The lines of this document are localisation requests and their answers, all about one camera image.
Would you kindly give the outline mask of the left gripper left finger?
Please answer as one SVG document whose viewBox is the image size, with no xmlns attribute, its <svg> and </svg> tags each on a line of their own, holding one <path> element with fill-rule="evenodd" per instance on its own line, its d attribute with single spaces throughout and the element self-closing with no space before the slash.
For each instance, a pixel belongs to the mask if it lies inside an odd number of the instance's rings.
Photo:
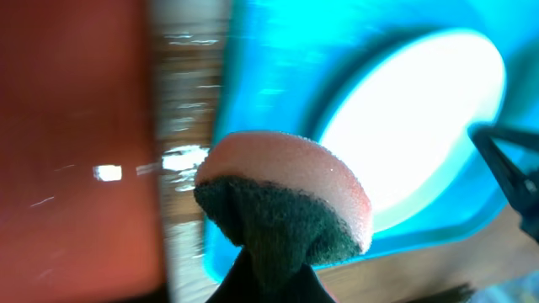
<svg viewBox="0 0 539 303">
<path fill-rule="evenodd" d="M 253 255 L 243 248 L 207 303 L 266 303 L 267 293 L 254 267 Z"/>
</svg>

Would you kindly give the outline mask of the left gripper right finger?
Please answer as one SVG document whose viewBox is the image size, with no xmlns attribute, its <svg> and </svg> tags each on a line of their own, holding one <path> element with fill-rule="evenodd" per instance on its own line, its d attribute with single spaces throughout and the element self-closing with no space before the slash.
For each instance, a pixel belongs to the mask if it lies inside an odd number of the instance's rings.
<svg viewBox="0 0 539 303">
<path fill-rule="evenodd" d="M 335 299 L 325 290 L 312 267 L 303 264 L 290 281 L 290 302 L 335 303 Z"/>
</svg>

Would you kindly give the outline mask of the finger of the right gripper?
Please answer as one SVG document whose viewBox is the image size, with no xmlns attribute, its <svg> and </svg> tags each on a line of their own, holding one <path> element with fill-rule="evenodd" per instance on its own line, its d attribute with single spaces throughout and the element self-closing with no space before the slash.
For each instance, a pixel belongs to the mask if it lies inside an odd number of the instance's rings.
<svg viewBox="0 0 539 303">
<path fill-rule="evenodd" d="M 537 152 L 538 134 L 494 125 L 474 124 L 468 135 L 511 208 L 521 217 L 520 229 L 538 242 L 538 169 L 521 171 L 495 144 L 495 139 Z"/>
</svg>

